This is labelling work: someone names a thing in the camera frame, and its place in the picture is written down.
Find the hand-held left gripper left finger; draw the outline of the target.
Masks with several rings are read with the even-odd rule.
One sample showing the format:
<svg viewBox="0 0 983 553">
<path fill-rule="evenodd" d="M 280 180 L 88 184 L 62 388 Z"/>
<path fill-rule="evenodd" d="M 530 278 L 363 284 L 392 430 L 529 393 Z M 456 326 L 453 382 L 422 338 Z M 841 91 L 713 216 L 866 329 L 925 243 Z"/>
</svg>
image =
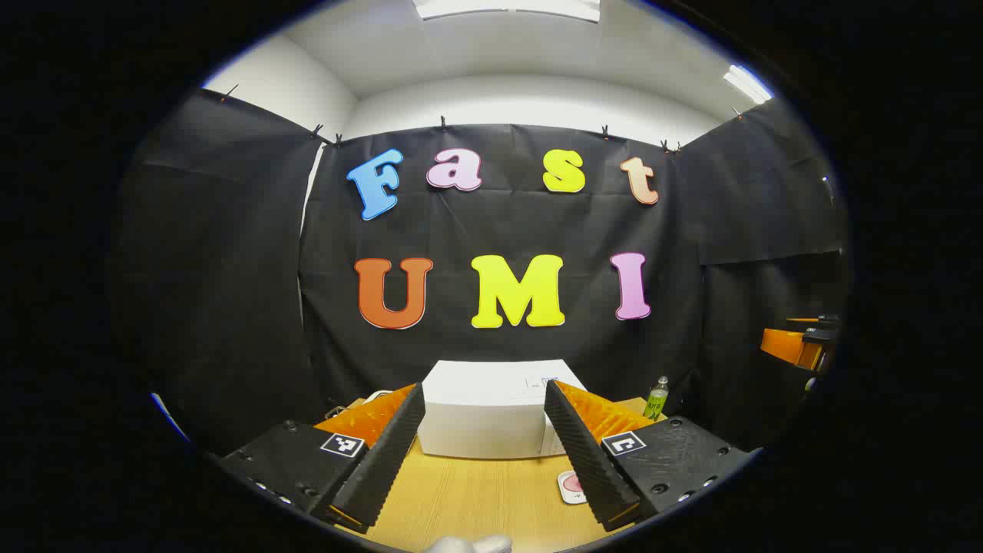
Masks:
<svg viewBox="0 0 983 553">
<path fill-rule="evenodd" d="M 296 512 L 366 533 L 424 416 L 424 391 L 414 382 L 316 425 L 281 422 L 217 462 Z"/>
</svg>

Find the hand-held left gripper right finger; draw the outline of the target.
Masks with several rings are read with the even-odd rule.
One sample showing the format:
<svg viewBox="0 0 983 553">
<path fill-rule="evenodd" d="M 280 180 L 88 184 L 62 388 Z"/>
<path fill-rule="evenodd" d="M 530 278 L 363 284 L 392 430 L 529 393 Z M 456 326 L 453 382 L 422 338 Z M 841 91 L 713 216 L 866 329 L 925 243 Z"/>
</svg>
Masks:
<svg viewBox="0 0 983 553">
<path fill-rule="evenodd" d="M 605 531 L 678 511 L 757 459 L 688 418 L 656 422 L 559 380 L 544 412 Z"/>
</svg>

